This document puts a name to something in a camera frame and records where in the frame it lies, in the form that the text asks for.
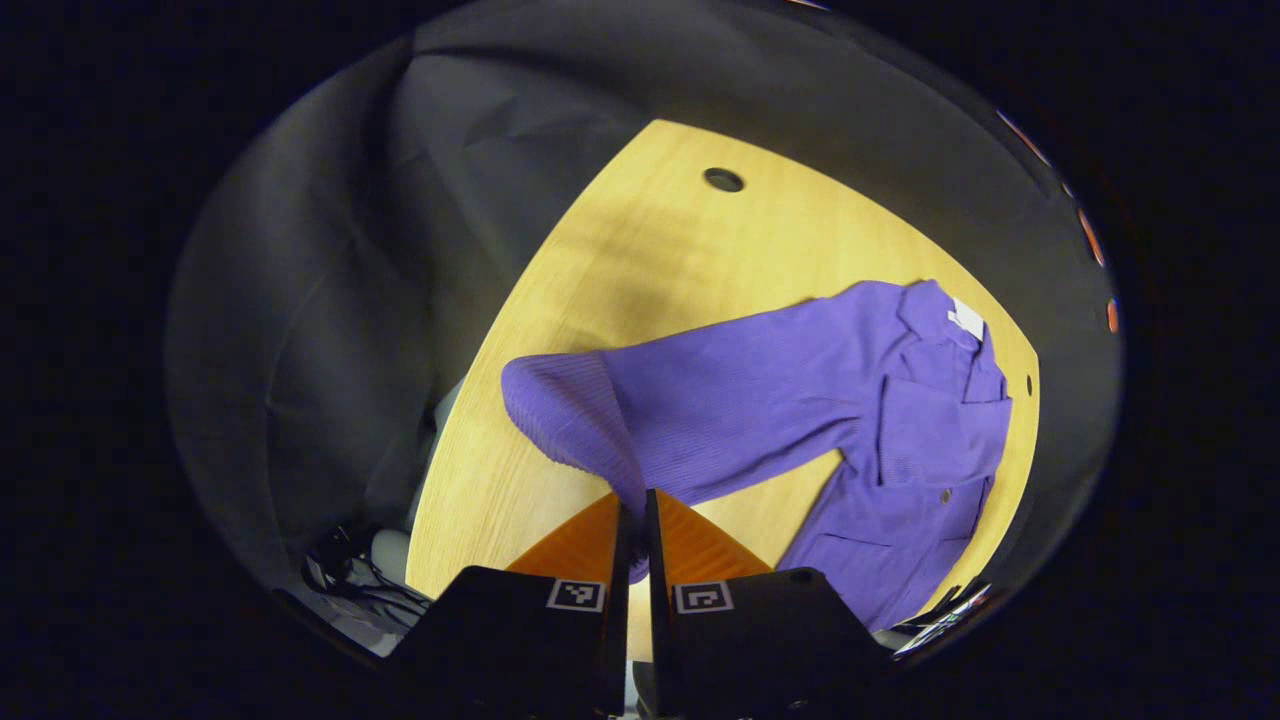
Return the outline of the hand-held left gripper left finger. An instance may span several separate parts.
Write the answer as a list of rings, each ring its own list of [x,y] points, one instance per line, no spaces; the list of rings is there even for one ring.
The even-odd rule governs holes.
[[[385,661],[407,716],[620,716],[632,550],[607,495],[508,568],[465,568]]]

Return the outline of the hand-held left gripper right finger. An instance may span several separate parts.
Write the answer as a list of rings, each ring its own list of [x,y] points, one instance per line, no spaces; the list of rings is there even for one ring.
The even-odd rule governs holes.
[[[891,678],[823,573],[771,570],[658,489],[645,532],[658,717],[856,719]]]

